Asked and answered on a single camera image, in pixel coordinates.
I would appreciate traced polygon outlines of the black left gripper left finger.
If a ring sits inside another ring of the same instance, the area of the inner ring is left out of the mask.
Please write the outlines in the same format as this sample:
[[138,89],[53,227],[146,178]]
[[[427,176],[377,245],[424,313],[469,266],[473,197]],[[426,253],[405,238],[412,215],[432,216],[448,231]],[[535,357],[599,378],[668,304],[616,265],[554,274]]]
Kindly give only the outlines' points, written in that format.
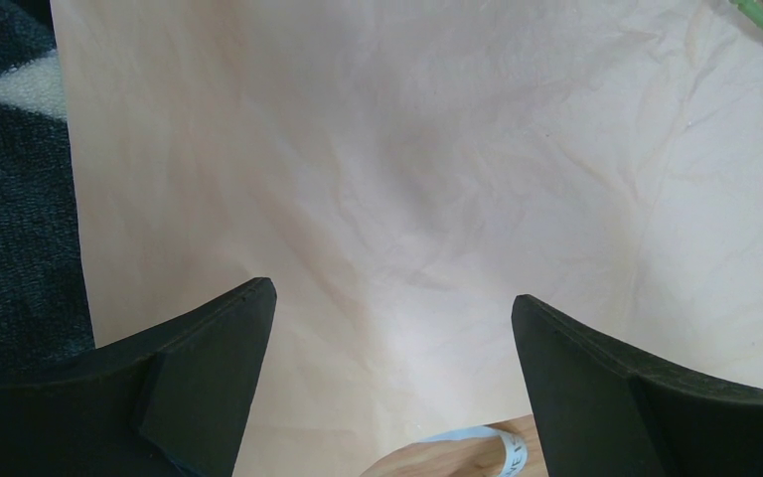
[[0,476],[230,476],[274,317],[254,278],[44,371],[0,378]]

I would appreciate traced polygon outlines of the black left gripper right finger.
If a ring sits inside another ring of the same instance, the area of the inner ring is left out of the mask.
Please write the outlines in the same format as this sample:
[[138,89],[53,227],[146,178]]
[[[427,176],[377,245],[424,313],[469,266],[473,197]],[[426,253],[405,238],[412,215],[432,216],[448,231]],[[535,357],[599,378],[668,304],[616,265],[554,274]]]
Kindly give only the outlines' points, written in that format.
[[512,324],[552,476],[763,476],[763,389],[677,365],[530,295]]

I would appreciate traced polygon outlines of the peach green wrapping paper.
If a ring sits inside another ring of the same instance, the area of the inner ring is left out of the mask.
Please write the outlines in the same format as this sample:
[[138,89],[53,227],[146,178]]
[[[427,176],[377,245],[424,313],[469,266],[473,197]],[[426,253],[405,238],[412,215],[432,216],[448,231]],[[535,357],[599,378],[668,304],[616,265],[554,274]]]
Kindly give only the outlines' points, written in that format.
[[727,1],[56,1],[106,345],[255,276],[235,468],[531,410],[531,294],[763,388],[763,32]]

